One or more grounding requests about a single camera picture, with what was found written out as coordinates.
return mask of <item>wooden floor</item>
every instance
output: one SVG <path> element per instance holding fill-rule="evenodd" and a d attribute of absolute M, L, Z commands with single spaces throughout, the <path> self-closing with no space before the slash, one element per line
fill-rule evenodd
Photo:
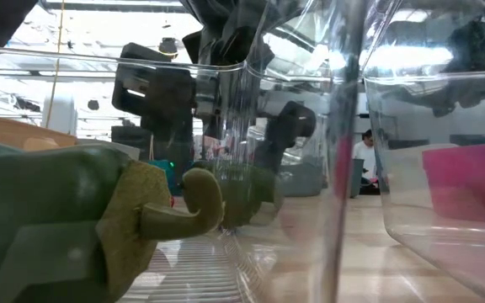
<path fill-rule="evenodd" d="M 391 239 L 379 197 L 348 204 L 339 303 L 483 303 L 484 299 Z"/>

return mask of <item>transparent plastic bin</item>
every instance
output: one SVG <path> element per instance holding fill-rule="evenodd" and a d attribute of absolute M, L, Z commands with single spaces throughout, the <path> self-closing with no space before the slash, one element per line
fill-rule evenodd
<path fill-rule="evenodd" d="M 365 67 L 386 229 L 485 296 L 485 1 L 388 4 Z"/>
<path fill-rule="evenodd" d="M 0 154 L 0 302 L 334 302 L 365 2 L 300 8 L 288 20 L 311 28 L 313 52 L 290 45 L 294 32 L 269 32 L 282 24 L 262 24 L 230 66 L 0 49 L 0 119 L 141 150 L 139 162 L 92 144 Z M 229 151 L 194 161 L 194 136 Z M 114 158 L 125 160 L 114 168 Z M 183 197 L 168 192 L 167 173 L 127 173 L 157 173 L 152 159 L 168 160 Z M 197 190 L 184 177 L 189 167 L 212 172 L 222 206 L 209 183 Z M 286 194 L 308 171 L 317 189 Z M 99 201 L 108 205 L 91 210 Z"/>

